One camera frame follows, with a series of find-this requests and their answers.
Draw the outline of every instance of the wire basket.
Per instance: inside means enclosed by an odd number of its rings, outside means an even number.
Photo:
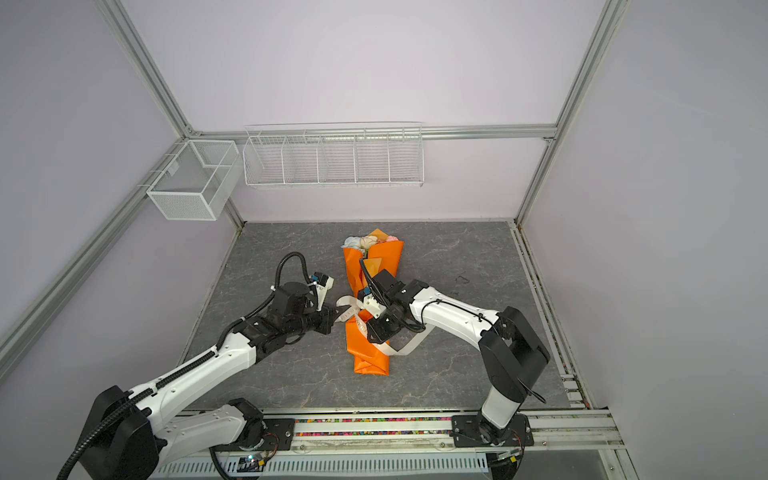
[[[235,142],[189,140],[147,195],[168,220],[216,220],[242,174]]]
[[[419,124],[249,131],[245,182],[255,188],[422,185]]]

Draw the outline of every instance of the gray table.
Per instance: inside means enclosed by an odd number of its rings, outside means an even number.
[[[320,271],[336,279],[329,300],[336,302],[351,294],[341,244],[347,236],[366,235],[377,227],[406,243],[399,279],[418,278],[484,308],[513,306],[546,338],[504,222],[249,223],[197,327],[187,358],[213,345],[225,325],[266,298],[278,261],[292,250],[305,255],[310,273]],[[283,269],[283,282],[300,278],[299,262],[290,260]],[[405,332],[398,335],[403,336],[400,344],[407,340]],[[296,345],[230,377],[192,407],[212,409],[245,397],[260,408],[477,409],[490,389],[480,352],[440,329],[434,329],[410,355],[392,357],[389,376],[355,374],[353,363],[346,351],[344,327],[338,323],[330,335],[308,333]],[[544,405],[529,396],[524,409],[570,406],[552,362],[534,389],[548,402]]]

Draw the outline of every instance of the black cable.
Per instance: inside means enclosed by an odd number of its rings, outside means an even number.
[[[205,355],[201,356],[199,359],[195,360],[194,362],[190,363],[189,365],[185,365],[182,368],[178,369],[177,371],[171,373],[169,376],[164,377],[162,379],[159,379],[157,381],[157,389],[161,389],[167,384],[173,382],[175,379],[181,377],[185,373],[189,373],[192,370],[196,369],[198,366],[203,365],[205,362],[207,362],[209,359],[212,359],[216,356],[213,352],[208,352]]]
[[[414,333],[421,333],[427,329],[427,325],[425,325],[424,322],[411,325],[410,323],[406,322],[404,319],[396,318],[396,320],[400,325],[404,326],[406,329]]]
[[[234,478],[230,477],[229,474],[224,470],[224,468],[219,463],[219,458],[216,457],[216,450],[214,450],[214,447],[210,447],[208,449],[208,452],[210,452],[210,459],[214,463],[214,468],[217,472],[219,472],[219,475],[221,475],[221,478],[224,480],[235,480]]]
[[[528,393],[530,393],[531,395],[533,395],[534,397],[536,397],[536,399],[537,399],[539,402],[541,402],[541,403],[546,403],[546,402],[547,402],[547,399],[546,399],[546,398],[544,398],[544,397],[543,397],[543,396],[541,396],[540,394],[538,394],[538,393],[534,392],[534,391],[531,389],[531,387],[529,387],[529,386],[525,385],[525,384],[523,383],[523,381],[522,381],[522,380],[518,379],[518,382],[520,382],[520,385],[522,385],[522,386],[523,386],[523,388],[524,388],[524,389],[526,389],[526,390],[528,391]]]
[[[298,337],[296,337],[296,339],[294,339],[294,340],[291,340],[290,342],[286,342],[286,345],[293,345],[294,343],[297,343],[297,342],[298,342],[299,340],[301,340],[302,338],[304,338],[304,334],[303,334],[303,333],[300,333],[300,334],[299,334],[299,336],[298,336]]]
[[[514,435],[515,438],[518,440],[518,445],[520,445],[520,458],[518,458],[517,461],[515,462],[517,463],[517,465],[515,465],[515,470],[516,470],[517,468],[520,468],[520,464],[522,463],[523,457],[525,456],[525,445],[523,445],[523,441],[520,439],[520,435],[518,435],[518,433],[515,430],[511,430],[511,432],[512,432],[512,435]],[[510,455],[509,457],[503,458],[501,460],[496,459],[490,462],[490,466],[491,467],[503,466],[504,464],[511,462],[511,460],[514,457],[515,455]]]
[[[381,303],[383,306],[389,306],[389,302],[387,301],[384,294],[381,293],[381,290],[379,290],[379,286],[373,282],[373,278],[371,277],[371,274],[366,267],[366,262],[362,258],[360,259],[360,267],[362,268],[362,274],[366,278],[366,282],[368,282],[368,286],[371,287],[371,293],[373,293],[376,301]]]
[[[91,430],[91,432],[83,439],[82,442],[78,444],[77,447],[74,448],[74,451],[71,455],[69,455],[69,458],[67,458],[67,461],[64,463],[64,466],[61,467],[61,470],[59,471],[58,475],[56,476],[56,480],[66,480],[66,478],[69,476],[69,474],[72,472],[72,469],[75,465],[77,465],[78,460],[80,460],[80,457],[83,456],[83,453],[85,453],[86,450],[88,450],[91,445],[93,445],[94,440],[101,435],[104,430],[106,430],[109,426],[111,426],[113,423],[115,423],[122,415],[129,410],[131,407],[135,406],[137,403],[139,403],[141,400],[146,399],[148,396],[152,395],[153,390],[152,389],[146,389],[143,392],[139,393],[132,399],[129,399],[126,403],[123,403],[122,405],[118,406],[112,413],[104,417],[101,422],[99,422],[96,427]]]
[[[489,319],[485,318],[485,316],[484,316],[482,313],[480,313],[480,312],[473,312],[473,311],[471,311],[471,310],[467,310],[467,309],[466,309],[466,308],[464,308],[463,306],[460,306],[460,305],[456,305],[455,303],[450,303],[450,302],[447,302],[447,301],[443,300],[442,298],[438,298],[437,300],[432,300],[431,302],[427,302],[427,303],[425,303],[425,304],[424,304],[424,306],[422,307],[422,312],[419,314],[419,316],[421,316],[421,317],[422,317],[422,323],[424,323],[424,309],[425,309],[425,308],[426,308],[426,307],[427,307],[427,306],[428,306],[430,303],[444,303],[445,305],[450,305],[450,306],[452,306],[452,307],[454,307],[454,308],[458,308],[459,310],[462,310],[462,311],[464,311],[464,312],[467,312],[467,313],[469,313],[469,314],[470,314],[470,315],[472,315],[472,316],[476,316],[476,317],[478,317],[480,320],[485,320],[485,321],[486,321],[486,322],[488,322],[488,324],[491,326],[491,328],[493,329],[493,331],[494,331],[494,332],[496,332],[496,333],[498,334],[498,331],[496,330],[496,325],[494,325],[494,324],[493,324],[493,322],[492,322],[491,320],[489,320]]]
[[[248,320],[249,318],[253,317],[254,315],[256,315],[261,310],[264,310],[266,308],[266,306],[269,305],[272,300],[274,300],[274,298],[275,298],[275,293],[274,292],[270,293],[270,295],[266,298],[266,300],[264,300],[261,303],[261,305],[259,305],[255,309],[251,310],[251,312],[248,313],[247,315],[245,315],[243,318]]]
[[[286,264],[286,262],[289,259],[293,257],[299,257],[299,260],[301,261],[301,270],[304,275],[304,280],[306,281],[307,284],[310,283],[310,275],[307,273],[307,270],[306,270],[306,259],[304,258],[304,255],[302,255],[300,252],[290,252],[286,256],[284,256],[283,259],[280,261],[280,263],[278,263],[277,265],[277,270],[275,272],[275,288],[277,288],[280,285],[280,275],[283,272],[283,266]],[[315,298],[317,298],[317,288],[315,288],[314,285],[312,285],[310,288],[315,294]],[[216,350],[221,349],[221,347],[224,345],[224,341],[226,340],[227,335],[230,334],[232,329],[238,326],[241,322],[255,316],[258,312],[266,308],[266,306],[270,304],[270,302],[274,299],[274,297],[275,297],[275,294],[274,292],[272,292],[270,296],[267,297],[266,300],[264,300],[261,303],[261,305],[259,305],[252,312],[230,323],[227,326],[227,328],[224,329],[221,335],[219,335],[219,339],[216,342]],[[288,343],[288,345],[293,345],[294,343],[301,340],[302,337],[303,337],[303,333],[299,335],[299,338],[292,341],[291,343]],[[186,373],[189,373],[190,371],[196,369],[198,366],[202,365],[207,360],[213,358],[215,355],[216,354],[214,352],[208,352],[205,355],[201,356],[199,359],[190,363],[189,365],[186,365],[184,368],[178,369],[176,372],[171,373],[169,376],[158,380],[156,384],[157,389],[159,390],[165,387],[169,383],[173,382],[175,379],[178,379],[179,377],[185,375]],[[126,410],[128,410],[132,406],[135,406],[141,400],[152,395],[152,393],[153,393],[152,389],[144,390],[143,392],[129,399],[127,402],[118,406],[112,413],[110,413],[103,420],[101,420],[101,422],[99,422],[99,424],[96,425],[96,427],[93,430],[91,430],[88,436],[86,436],[85,439],[82,442],[80,442],[77,447],[75,447],[74,451],[71,453],[71,455],[69,455],[69,458],[64,463],[64,466],[61,467],[61,471],[59,471],[56,477],[56,480],[66,480],[66,478],[69,477],[69,474],[72,472],[72,469],[74,468],[74,466],[77,465],[78,461],[80,460],[80,457],[82,457],[83,453],[85,453],[85,451],[91,447],[94,440],[107,427],[109,427],[114,422],[116,422],[121,417],[121,415],[123,415],[126,412]],[[216,470],[217,472],[219,472],[219,475],[221,475],[222,478],[225,478],[225,480],[232,480],[231,477],[227,475],[227,473],[221,468],[221,465],[218,463],[216,459],[216,454],[213,448],[210,449],[210,455],[214,461],[214,467],[216,467]]]

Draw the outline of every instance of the white robotic arm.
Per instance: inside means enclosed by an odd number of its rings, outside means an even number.
[[[290,257],[302,260],[306,283],[279,285],[282,265]],[[513,416],[531,392],[527,385],[533,386],[549,361],[525,318],[511,307],[499,312],[468,305],[418,280],[405,285],[386,270],[372,279],[363,271],[371,290],[362,302],[373,315],[367,323],[369,341],[382,344],[401,328],[420,332],[433,325],[480,350],[491,392],[478,415],[463,416],[460,423],[460,415],[454,415],[455,443],[504,445]],[[177,417],[215,385],[282,348],[287,339],[298,337],[294,342],[298,341],[310,330],[330,333],[339,315],[336,308],[323,304],[332,278],[321,273],[310,278],[303,256],[294,252],[281,260],[275,284],[270,298],[229,325],[215,346],[127,392],[114,386],[100,394],[58,480],[66,479],[78,460],[94,480],[144,480],[158,466],[215,445],[251,450],[287,447],[290,434],[285,427],[282,438],[271,432],[269,421],[245,399],[231,400],[211,412]],[[269,304],[265,316],[250,320]],[[523,415],[517,417],[525,424]]]

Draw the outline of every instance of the white wall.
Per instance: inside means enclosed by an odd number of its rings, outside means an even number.
[[[768,4],[635,0],[525,231],[640,478],[764,478]]]
[[[54,478],[96,395],[176,366],[232,236],[226,217],[173,222],[147,203],[0,386],[0,476]]]
[[[89,0],[2,2],[0,65],[3,331],[175,136]],[[232,236],[147,204],[0,385],[0,477],[54,478],[99,392],[176,365]]]
[[[233,194],[248,221],[513,218],[546,143],[541,138],[424,142],[422,187],[292,188]]]
[[[554,123],[603,0],[127,0],[192,125]]]
[[[556,122],[604,0],[125,0],[197,130]],[[243,219],[513,217],[541,140],[425,143],[422,189],[259,190]],[[361,202],[353,198],[376,198]]]
[[[0,332],[175,136],[93,2],[0,4]]]

